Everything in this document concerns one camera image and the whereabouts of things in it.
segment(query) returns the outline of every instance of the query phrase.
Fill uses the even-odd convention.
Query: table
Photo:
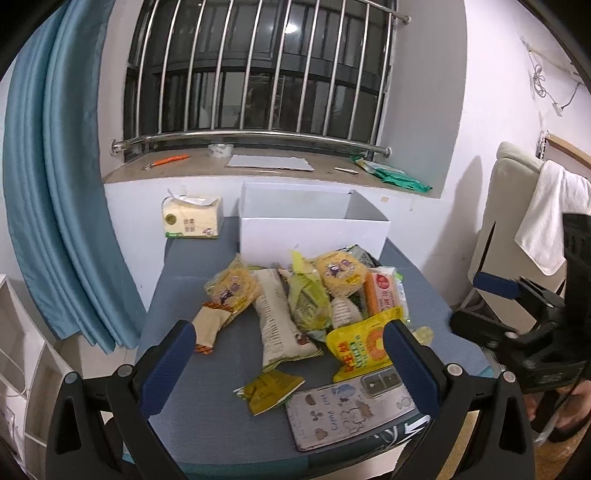
[[[195,317],[208,300],[204,283],[223,270],[237,251],[238,218],[226,218],[216,240],[169,241],[137,358],[159,343],[178,319],[191,321]],[[486,368],[488,363],[476,345],[449,332],[449,306],[390,241],[380,260],[395,266],[404,276],[412,323],[433,329],[432,347],[441,360],[457,362],[475,375]],[[249,307],[218,334],[211,355],[195,354],[189,360],[162,412],[150,418],[162,443],[185,472],[212,478],[286,478],[285,472],[298,477],[308,473],[311,465],[354,459],[360,452],[360,440],[365,441],[361,453],[375,447],[376,432],[370,431],[323,449],[299,452],[284,407],[253,417],[247,402],[232,391],[261,372],[261,359],[259,319]],[[326,352],[321,357],[285,362],[279,369],[301,375],[306,379],[302,388],[313,388],[332,383],[339,367],[340,363]],[[391,424],[406,421],[411,415]]]

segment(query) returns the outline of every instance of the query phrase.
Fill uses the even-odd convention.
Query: electrical wire
[[[534,63],[534,59],[531,55],[532,54],[531,50],[528,50],[527,53],[530,58],[531,66],[534,69],[534,73],[531,76],[531,78],[534,82],[534,91],[538,94],[539,97],[544,98],[547,95],[550,98],[552,98],[552,101],[554,103],[556,103],[556,100],[554,100],[554,97],[552,97],[551,93],[548,90],[546,90],[546,88],[543,85],[543,82],[546,81],[546,78],[542,75],[542,65],[540,65],[539,63]]]
[[[581,82],[577,82],[577,86],[574,88],[574,92],[571,95],[569,102],[566,105],[563,105],[562,107],[560,107],[562,110],[567,108],[570,105],[570,103],[573,101],[573,98],[577,94],[577,90],[579,89],[579,85],[581,85]]]
[[[556,406],[554,407],[554,413],[558,412],[560,410],[560,407],[562,407],[562,405],[564,405],[564,403],[570,398],[570,396],[573,394],[573,392],[575,391],[575,389],[580,385],[580,383],[583,381],[583,375],[585,374],[585,372],[587,371],[587,368],[589,367],[589,360],[587,360],[585,362],[584,367],[581,369],[579,376],[577,377],[577,380],[575,380],[574,384],[572,387],[570,387],[570,390],[568,391],[568,393],[563,394],[560,398],[558,398],[558,401],[556,402]]]
[[[21,368],[21,367],[19,367],[19,366],[17,365],[17,363],[16,363],[16,362],[15,362],[15,361],[14,361],[12,358],[10,358],[10,356],[9,356],[9,355],[8,355],[8,354],[7,354],[7,353],[4,351],[4,350],[2,350],[1,348],[0,348],[0,352],[1,352],[1,353],[2,353],[2,354],[3,354],[3,355],[4,355],[4,356],[5,356],[7,359],[8,359],[8,361],[9,361],[10,363],[12,363],[12,364],[13,364],[13,365],[14,365],[14,366],[15,366],[15,367],[18,369],[18,371],[21,373],[21,375],[22,375],[22,377],[23,377],[23,379],[24,379],[24,381],[25,381],[25,388],[23,388],[23,390],[22,390],[20,393],[17,393],[16,395],[8,395],[8,394],[4,394],[4,396],[5,396],[6,398],[21,397],[21,396],[23,396],[23,395],[24,395],[24,393],[27,391],[27,377],[25,376],[25,372],[24,372],[24,371],[22,370],[22,368]]]

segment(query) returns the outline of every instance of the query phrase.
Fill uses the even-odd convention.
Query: tape roll
[[[209,156],[213,158],[230,158],[234,145],[229,143],[214,143],[207,146]]]

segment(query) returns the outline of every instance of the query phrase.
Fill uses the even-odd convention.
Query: screw
[[[132,371],[134,371],[134,367],[132,367],[131,365],[121,365],[117,369],[117,375],[119,375],[120,377],[128,377],[131,375]]]
[[[78,379],[78,374],[76,372],[70,372],[65,377],[65,382],[68,384],[74,383]]]
[[[462,367],[460,367],[460,365],[458,364],[449,364],[447,366],[447,371],[450,375],[453,375],[454,377],[459,377],[464,372]]]
[[[514,383],[516,379],[515,374],[513,372],[503,372],[503,378],[507,380],[509,383]]]

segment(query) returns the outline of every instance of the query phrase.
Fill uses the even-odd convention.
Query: window
[[[393,6],[146,0],[129,55],[121,150],[231,140],[384,153],[375,138],[393,20],[402,17]]]

